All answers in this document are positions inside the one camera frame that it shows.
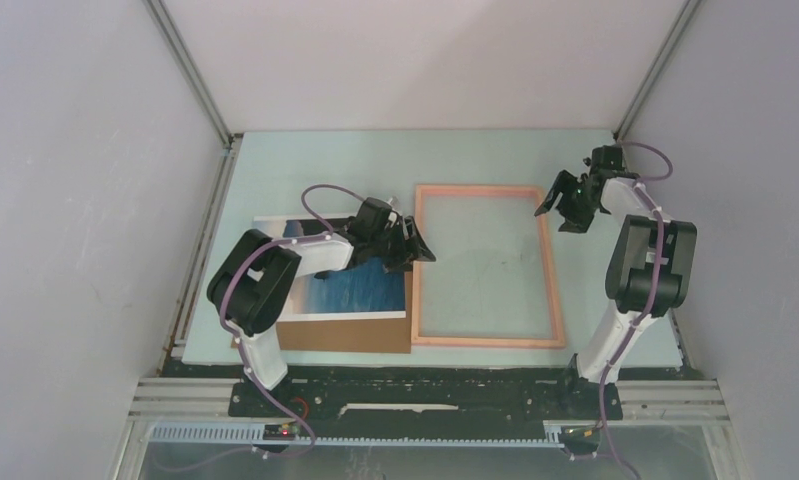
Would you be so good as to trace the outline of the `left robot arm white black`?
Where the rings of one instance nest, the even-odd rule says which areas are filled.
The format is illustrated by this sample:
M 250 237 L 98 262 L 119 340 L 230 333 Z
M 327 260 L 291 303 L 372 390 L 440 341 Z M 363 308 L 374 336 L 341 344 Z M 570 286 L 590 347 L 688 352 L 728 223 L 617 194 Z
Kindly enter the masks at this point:
M 349 217 L 256 222 L 207 287 L 257 385 L 253 404 L 274 417 L 291 403 L 280 321 L 393 318 L 405 309 L 405 273 L 435 259 L 413 217 L 372 197 Z

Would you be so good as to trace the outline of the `pink wooden picture frame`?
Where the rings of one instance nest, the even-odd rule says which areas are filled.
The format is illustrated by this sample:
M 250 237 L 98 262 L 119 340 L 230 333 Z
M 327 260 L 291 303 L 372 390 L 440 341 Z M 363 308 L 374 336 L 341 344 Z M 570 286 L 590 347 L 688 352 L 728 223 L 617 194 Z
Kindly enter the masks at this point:
M 415 192 L 415 218 L 422 235 L 420 227 L 422 225 L 422 211 L 424 198 L 427 195 L 516 195 L 531 196 L 536 202 L 536 208 L 540 205 L 545 195 L 543 189 L 534 186 L 519 185 L 455 185 L 455 184 L 421 184 L 417 186 Z M 411 318 L 411 341 L 416 346 L 443 346 L 443 347 L 489 347 L 489 348 L 514 348 L 514 349 L 562 349 L 566 346 L 567 340 L 564 328 L 563 306 L 560 297 L 558 275 L 555 267 L 553 246 L 548 223 L 545 217 L 540 218 L 540 233 L 546 251 L 544 262 L 547 269 L 548 293 L 550 295 L 550 308 L 557 320 L 559 328 L 559 338 L 552 341 L 542 340 L 507 340 L 495 339 L 490 343 L 478 338 L 428 338 L 420 333 L 420 273 L 419 266 L 426 262 L 417 262 L 411 275 L 412 300 L 410 306 Z

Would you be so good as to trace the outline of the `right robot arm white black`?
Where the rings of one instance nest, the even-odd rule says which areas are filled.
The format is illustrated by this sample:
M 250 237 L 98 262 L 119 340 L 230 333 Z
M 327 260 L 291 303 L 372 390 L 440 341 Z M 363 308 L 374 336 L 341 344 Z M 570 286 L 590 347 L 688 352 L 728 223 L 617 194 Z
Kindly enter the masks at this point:
M 581 175 L 557 175 L 535 211 L 540 218 L 557 211 L 562 233 L 586 233 L 599 213 L 620 225 L 604 282 L 608 307 L 556 392 L 558 408 L 571 418 L 606 400 L 635 342 L 683 304 L 698 239 L 693 223 L 673 218 L 652 198 L 650 177 L 629 169 L 622 145 L 596 147 L 583 162 L 587 170 Z

